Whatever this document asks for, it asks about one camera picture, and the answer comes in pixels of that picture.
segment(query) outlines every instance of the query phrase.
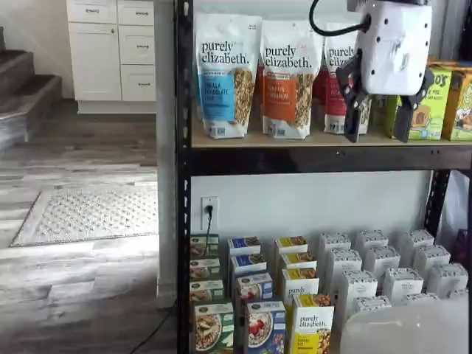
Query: oatmeal cup box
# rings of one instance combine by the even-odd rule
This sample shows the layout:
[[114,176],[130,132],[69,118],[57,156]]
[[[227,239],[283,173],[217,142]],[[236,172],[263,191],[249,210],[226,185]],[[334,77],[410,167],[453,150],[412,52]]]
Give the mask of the oatmeal cup box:
[[303,236],[276,239],[274,241],[274,257],[272,259],[272,278],[277,282],[277,275],[280,271],[280,258],[283,254],[303,252],[308,252],[308,243]]
[[424,280],[413,268],[390,268],[385,272],[383,295],[398,305],[405,295],[420,294]]
[[326,259],[326,283],[324,291],[330,295],[331,301],[336,305],[343,271],[360,271],[362,259],[359,253],[353,249],[330,250]]
[[318,287],[319,279],[316,278],[315,268],[282,270],[282,295],[287,310],[288,328],[291,327],[294,295],[317,294]]
[[242,256],[245,254],[259,254],[261,251],[260,241],[257,237],[239,237],[232,238],[228,240],[228,260],[226,264],[226,285],[228,286],[228,291],[232,288],[232,263],[231,257]]
[[236,278],[249,275],[254,272],[267,271],[267,262],[261,254],[243,254],[231,257],[232,264],[232,287],[229,289],[229,296],[236,296]]
[[190,282],[190,301],[214,301],[224,298],[222,280],[202,280]]
[[236,343],[243,343],[244,307],[249,300],[271,299],[273,284],[271,275],[267,271],[251,273],[236,278],[237,296],[235,299],[235,318],[237,324]]
[[203,234],[192,235],[190,237],[190,259],[197,260],[203,257],[218,257],[218,244],[220,243],[220,236],[210,234],[207,236]]
[[353,313],[365,313],[390,308],[392,303],[386,296],[358,297],[353,302]]
[[354,249],[364,259],[366,250],[372,246],[388,246],[389,238],[381,230],[361,231],[355,236]]
[[192,352],[233,353],[235,322],[232,303],[199,303],[193,312]]
[[327,354],[333,314],[328,295],[295,295],[288,353]]
[[469,276],[460,263],[433,265],[429,271],[426,291],[445,299],[455,290],[464,290]]
[[382,292],[384,286],[385,271],[390,268],[398,268],[400,255],[391,246],[369,247],[362,262],[362,269],[370,271],[377,278],[377,289]]
[[314,268],[316,269],[315,257],[310,252],[283,254],[280,257],[280,270],[277,275],[277,283],[275,293],[282,296],[282,270],[298,269],[298,268]]
[[325,288],[325,260],[327,253],[333,249],[350,249],[351,241],[346,232],[337,232],[335,234],[322,233],[319,236],[316,274],[319,278],[319,288],[323,291]]
[[414,253],[420,246],[430,246],[434,243],[434,237],[426,230],[407,232],[399,240],[400,267],[413,266]]
[[342,330],[353,311],[353,301],[358,297],[373,297],[377,292],[377,278],[368,271],[343,271],[334,322]]
[[285,308],[276,299],[250,300],[246,305],[245,354],[283,354]]
[[448,264],[451,254],[440,245],[420,246],[414,253],[413,268],[425,280],[423,289],[428,283],[429,271],[432,266]]
[[218,257],[190,261],[190,281],[217,280],[221,278]]

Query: white box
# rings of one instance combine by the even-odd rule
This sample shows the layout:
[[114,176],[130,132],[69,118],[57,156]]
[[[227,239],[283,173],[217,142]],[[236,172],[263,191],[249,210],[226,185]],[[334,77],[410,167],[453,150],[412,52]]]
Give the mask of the white box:
[[388,246],[389,238],[381,230],[361,231],[355,238],[354,249],[364,259],[367,248],[372,246]]
[[280,274],[280,257],[282,254],[308,252],[308,243],[303,236],[283,237],[274,241],[274,258],[272,259],[272,279],[277,286],[277,278]]
[[240,237],[232,238],[228,240],[228,254],[227,254],[227,267],[226,267],[226,285],[228,286],[227,291],[232,288],[231,281],[232,276],[232,263],[231,257],[242,256],[244,254],[259,254],[260,253],[260,241],[257,237]]
[[459,263],[433,265],[429,271],[426,291],[445,299],[455,290],[464,290],[468,280],[467,271]]
[[400,255],[391,246],[369,247],[362,262],[362,269],[374,274],[378,281],[378,290],[384,285],[385,271],[389,268],[398,268]]
[[282,270],[282,298],[287,310],[288,328],[291,328],[294,296],[318,293],[319,279],[315,276],[315,268]]
[[420,246],[416,249],[413,268],[416,269],[425,280],[423,288],[425,288],[428,283],[429,270],[431,267],[440,264],[448,264],[450,259],[451,254],[442,246]]
[[326,234],[323,233],[319,237],[319,244],[318,244],[318,257],[316,260],[318,261],[316,267],[316,276],[319,278],[319,287],[320,289],[324,289],[325,283],[325,260],[327,253],[333,249],[350,249],[351,248],[351,241],[349,239],[349,235],[346,232],[338,232],[336,234]]
[[411,267],[413,265],[414,253],[418,247],[430,246],[434,243],[432,237],[426,230],[405,232],[398,243],[400,253],[400,267]]
[[449,294],[449,299],[461,299],[464,296],[469,296],[469,289],[454,290]]
[[354,299],[353,315],[356,313],[372,312],[383,308],[390,308],[392,303],[386,296],[359,297]]
[[396,306],[405,295],[420,294],[423,282],[423,278],[413,268],[387,269],[382,294]]
[[362,260],[359,253],[353,249],[332,249],[326,259],[326,286],[325,292],[330,295],[336,306],[339,283],[343,271],[360,271]]
[[405,295],[402,300],[400,301],[400,305],[406,306],[406,305],[411,305],[414,303],[428,303],[432,302],[435,300],[439,300],[440,298],[437,297],[436,294],[411,294],[411,295]]
[[368,271],[343,271],[334,322],[342,330],[352,314],[354,299],[373,297],[377,292],[377,278]]

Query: cabinet drawer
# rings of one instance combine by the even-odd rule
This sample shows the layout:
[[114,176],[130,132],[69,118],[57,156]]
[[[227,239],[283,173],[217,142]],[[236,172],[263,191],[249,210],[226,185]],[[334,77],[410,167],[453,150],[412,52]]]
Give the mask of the cabinet drawer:
[[152,1],[118,1],[118,23],[154,26],[154,3]]
[[121,65],[123,101],[155,101],[154,65]]
[[121,64],[154,65],[154,27],[119,26]]
[[69,22],[117,23],[116,0],[67,0]]

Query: electrical outlet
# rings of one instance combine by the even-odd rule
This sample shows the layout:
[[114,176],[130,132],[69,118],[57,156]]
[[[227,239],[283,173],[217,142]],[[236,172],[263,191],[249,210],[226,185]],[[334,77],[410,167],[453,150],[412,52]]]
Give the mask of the electrical outlet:
[[201,231],[208,230],[208,214],[205,212],[205,207],[213,206],[212,224],[210,231],[213,232],[218,229],[218,197],[201,197]]

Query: granola bag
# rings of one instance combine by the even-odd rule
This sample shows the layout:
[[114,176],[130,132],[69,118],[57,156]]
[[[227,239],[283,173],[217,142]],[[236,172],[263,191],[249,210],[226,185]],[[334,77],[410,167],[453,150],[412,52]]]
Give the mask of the granola bag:
[[[351,23],[327,22],[325,26],[328,30],[340,30]],[[339,92],[339,84],[336,79],[336,69],[352,58],[355,54],[355,39],[357,32],[347,33],[336,37],[326,37],[324,43],[324,57],[329,75],[327,76],[326,107],[324,115],[324,132],[333,134],[344,134],[344,121],[346,117],[346,104]],[[361,126],[359,133],[367,132],[369,124],[371,99],[369,96],[362,102]]]
[[313,82],[323,37],[307,21],[263,21],[263,131],[282,139],[310,133]]
[[248,130],[261,17],[197,13],[198,97],[206,133],[243,138]]

